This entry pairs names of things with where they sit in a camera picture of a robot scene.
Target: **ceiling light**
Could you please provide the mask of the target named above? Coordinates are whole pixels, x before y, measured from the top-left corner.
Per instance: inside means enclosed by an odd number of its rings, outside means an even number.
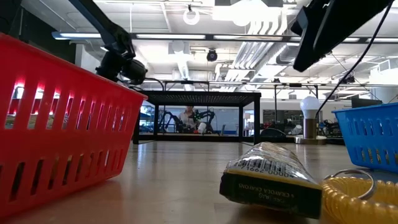
[[[209,84],[242,85],[243,82],[209,82]]]
[[[105,3],[105,4],[179,4],[186,5],[191,4],[192,6],[201,6],[203,3],[201,1],[151,1],[151,0],[94,0],[97,3]]]
[[[398,43],[398,38],[375,38],[374,39],[375,43],[388,43],[388,42],[393,42],[393,43]]]
[[[61,38],[65,39],[87,39],[87,38],[101,38],[101,34],[95,34],[95,33],[59,33],[59,36]]]
[[[188,13],[193,12],[195,13],[195,16],[192,19],[188,18]],[[184,19],[184,22],[188,25],[196,25],[199,22],[200,16],[199,12],[196,9],[191,9],[189,11],[188,9],[185,10],[184,15],[182,16],[182,19]]]
[[[345,38],[344,42],[358,42],[359,38],[354,38],[354,37],[348,37]]]
[[[301,37],[291,37],[290,40],[291,40],[291,41],[300,42],[300,41],[301,41]]]
[[[282,37],[271,35],[214,35],[216,40],[281,41]]]
[[[286,43],[289,47],[298,47],[300,46],[300,43]]]
[[[137,34],[138,39],[190,39],[190,40],[204,40],[205,35],[195,34]]]

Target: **camera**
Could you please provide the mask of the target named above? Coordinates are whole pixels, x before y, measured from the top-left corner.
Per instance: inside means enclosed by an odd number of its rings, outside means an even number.
[[[209,52],[207,53],[207,61],[208,62],[214,62],[216,60],[217,60],[216,50],[210,49]]]

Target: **metal ring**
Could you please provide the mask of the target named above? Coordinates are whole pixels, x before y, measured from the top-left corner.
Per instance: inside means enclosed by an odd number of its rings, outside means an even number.
[[[371,179],[371,181],[372,181],[371,188],[367,192],[365,192],[365,194],[362,194],[361,196],[358,197],[361,200],[370,199],[373,196],[374,192],[376,191],[376,182],[374,181],[373,176],[370,173],[368,173],[366,171],[363,171],[363,170],[359,170],[359,169],[341,170],[341,171],[335,173],[334,175],[326,176],[323,180],[327,180],[329,178],[336,177],[339,174],[364,174],[364,175],[368,176]]]

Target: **ventilation duct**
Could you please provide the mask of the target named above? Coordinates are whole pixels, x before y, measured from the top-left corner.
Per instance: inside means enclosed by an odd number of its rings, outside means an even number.
[[[290,65],[294,62],[299,47],[286,45],[286,48],[276,57],[276,64],[278,65]]]

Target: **lamp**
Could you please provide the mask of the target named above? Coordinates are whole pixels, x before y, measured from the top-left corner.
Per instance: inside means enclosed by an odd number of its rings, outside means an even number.
[[[307,96],[300,102],[300,108],[304,114],[303,136],[296,136],[297,144],[326,144],[326,137],[317,136],[317,111],[319,100],[313,96]]]

